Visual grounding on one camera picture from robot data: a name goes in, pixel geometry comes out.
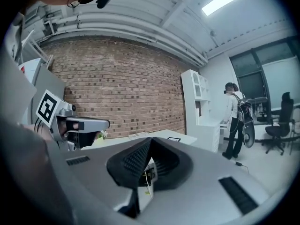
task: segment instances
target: black office chair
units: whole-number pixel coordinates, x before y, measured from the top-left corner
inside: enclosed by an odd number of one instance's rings
[[[281,111],[278,126],[273,125],[274,118],[271,118],[272,126],[268,126],[265,128],[266,133],[272,136],[271,142],[268,143],[270,147],[268,148],[266,153],[268,153],[272,148],[277,146],[281,150],[281,155],[283,155],[284,146],[282,147],[281,145],[282,142],[284,142],[284,140],[282,139],[282,137],[287,136],[290,132],[290,120],[293,112],[293,105],[294,100],[290,98],[290,92],[284,93],[282,95]]]

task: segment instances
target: white desk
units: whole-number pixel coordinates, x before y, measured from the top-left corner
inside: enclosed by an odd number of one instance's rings
[[[191,145],[192,143],[194,143],[197,138],[195,137],[191,137],[191,136],[187,136],[181,133],[177,133],[171,130],[162,130],[162,131],[158,131],[158,132],[153,132],[153,133],[148,133],[145,137],[161,137],[161,138],[165,138],[168,139],[169,137],[175,137],[175,138],[180,138],[180,143],[184,143],[187,145]],[[94,149],[94,148],[103,148],[103,147],[107,147],[107,146],[112,146],[112,145],[116,145],[119,143],[125,143],[134,139],[138,139],[138,138],[142,138],[142,137],[134,137],[134,138],[130,138],[130,137],[121,137],[121,138],[112,138],[112,139],[104,139],[104,140],[95,140],[93,145],[88,146],[88,147],[83,147],[82,150],[85,149]]]

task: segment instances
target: sleeve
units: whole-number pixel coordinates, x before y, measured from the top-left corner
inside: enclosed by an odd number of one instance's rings
[[[227,122],[230,119],[233,110],[233,100],[230,97],[227,98],[227,108],[223,121]]]

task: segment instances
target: office chair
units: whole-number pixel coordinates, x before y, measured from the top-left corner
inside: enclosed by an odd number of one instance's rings
[[[290,119],[293,111],[293,105],[294,100],[290,98],[290,92],[284,93],[282,95],[278,126],[273,125],[274,118],[271,118],[272,126],[268,126],[265,128],[266,133],[272,136],[271,142],[268,143],[270,147],[268,148],[266,153],[268,153],[272,148],[277,146],[281,150],[280,155],[283,155],[284,145],[283,147],[281,145],[282,142],[284,142],[284,140],[282,139],[282,137],[287,136],[290,132]]]
[[[300,108],[296,108],[292,113],[292,130],[291,130],[290,140],[287,144],[287,147],[289,147],[291,143],[290,155],[292,154],[294,141],[296,141],[299,138],[300,138]]]

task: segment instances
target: black and white square marker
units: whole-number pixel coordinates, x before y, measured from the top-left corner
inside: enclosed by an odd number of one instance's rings
[[[47,93],[44,95],[37,112],[47,123],[52,117],[56,104],[57,101],[53,97]]]

